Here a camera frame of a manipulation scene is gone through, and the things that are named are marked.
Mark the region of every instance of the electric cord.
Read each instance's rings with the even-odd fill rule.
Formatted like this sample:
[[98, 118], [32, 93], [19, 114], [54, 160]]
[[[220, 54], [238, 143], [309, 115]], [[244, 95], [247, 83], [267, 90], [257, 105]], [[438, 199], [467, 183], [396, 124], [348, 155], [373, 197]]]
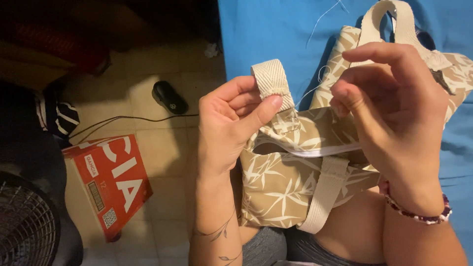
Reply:
[[87, 136], [85, 136], [82, 140], [79, 141], [79, 143], [83, 142], [86, 138], [88, 138], [92, 133], [94, 133], [95, 131], [99, 130], [100, 128], [102, 128], [103, 126], [106, 126], [108, 125], [109, 123], [115, 121], [115, 120], [118, 120], [118, 119], [121, 119], [121, 118], [128, 118], [128, 119], [141, 119], [141, 120], [145, 120], [145, 121], [150, 121], [150, 122], [162, 122], [162, 121], [165, 121], [167, 119], [171, 119], [171, 118], [175, 118], [175, 117], [189, 117], [189, 116], [198, 116], [199, 114], [195, 114], [195, 115], [172, 115], [172, 116], [169, 116], [169, 117], [166, 117], [166, 118], [163, 118], [163, 119], [159, 119], [159, 120], [153, 120], [153, 119], [148, 119], [148, 118], [144, 118], [144, 117], [138, 117], [138, 116], [126, 116], [126, 115], [119, 115], [119, 116], [114, 116], [114, 117], [110, 117], [108, 119], [105, 119], [105, 120], [102, 120], [100, 122], [97, 122], [75, 134], [73, 134], [72, 136], [69, 137], [69, 139], [72, 139], [74, 137], [76, 137], [77, 135], [79, 134], [82, 134], [84, 133], [85, 131], [93, 128], [94, 126], [96, 125], [99, 125], [99, 124], [102, 124], [100, 125], [99, 127], [95, 128], [92, 132], [90, 132]]

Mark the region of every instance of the blue fabric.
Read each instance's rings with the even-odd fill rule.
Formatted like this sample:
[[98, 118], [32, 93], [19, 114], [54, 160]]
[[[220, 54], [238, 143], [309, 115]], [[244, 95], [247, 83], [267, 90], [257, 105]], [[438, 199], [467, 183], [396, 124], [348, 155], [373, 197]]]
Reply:
[[[227, 79], [249, 75], [250, 66], [281, 60], [294, 102], [318, 85], [319, 69], [325, 65], [340, 28], [359, 26], [362, 16], [376, 0], [342, 0], [323, 16], [307, 44], [317, 19], [337, 0], [219, 0], [220, 23]], [[431, 34], [437, 49], [462, 53], [473, 59], [473, 1], [407, 0], [416, 25]], [[391, 21], [382, 21], [385, 40]], [[310, 105], [312, 93], [299, 110]], [[473, 261], [473, 93], [447, 123], [440, 152], [440, 179], [451, 200], [452, 225], [470, 261]]]

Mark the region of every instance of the black slipper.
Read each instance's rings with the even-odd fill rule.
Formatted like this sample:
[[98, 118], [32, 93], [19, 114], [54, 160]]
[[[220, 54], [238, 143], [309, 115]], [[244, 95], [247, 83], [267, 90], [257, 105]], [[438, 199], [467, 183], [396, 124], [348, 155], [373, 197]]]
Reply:
[[151, 94], [157, 103], [162, 102], [164, 106], [175, 115], [182, 115], [189, 109], [185, 100], [167, 81], [156, 82]]

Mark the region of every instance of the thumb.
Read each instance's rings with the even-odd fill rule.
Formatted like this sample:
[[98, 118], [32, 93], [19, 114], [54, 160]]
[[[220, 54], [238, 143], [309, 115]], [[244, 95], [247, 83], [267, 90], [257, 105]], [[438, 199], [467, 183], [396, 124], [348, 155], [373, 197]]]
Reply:
[[281, 96], [268, 96], [255, 110], [253, 110], [253, 112], [235, 123], [236, 129], [239, 130], [245, 138], [251, 137], [251, 135], [260, 129], [260, 127], [264, 126], [276, 115], [281, 108], [281, 105]]
[[351, 111], [358, 134], [374, 137], [375, 133], [385, 131], [385, 123], [371, 102], [371, 99], [358, 86], [337, 82], [332, 88], [333, 98]]

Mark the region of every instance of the qr code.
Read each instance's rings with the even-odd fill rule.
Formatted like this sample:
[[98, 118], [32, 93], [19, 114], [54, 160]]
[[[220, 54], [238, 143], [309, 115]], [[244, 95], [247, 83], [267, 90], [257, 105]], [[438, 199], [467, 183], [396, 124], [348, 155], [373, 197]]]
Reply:
[[112, 224], [117, 220], [117, 216], [115, 214], [115, 211], [113, 208], [111, 208], [109, 211], [107, 211], [102, 218], [104, 219], [105, 227], [107, 229], [112, 226]]

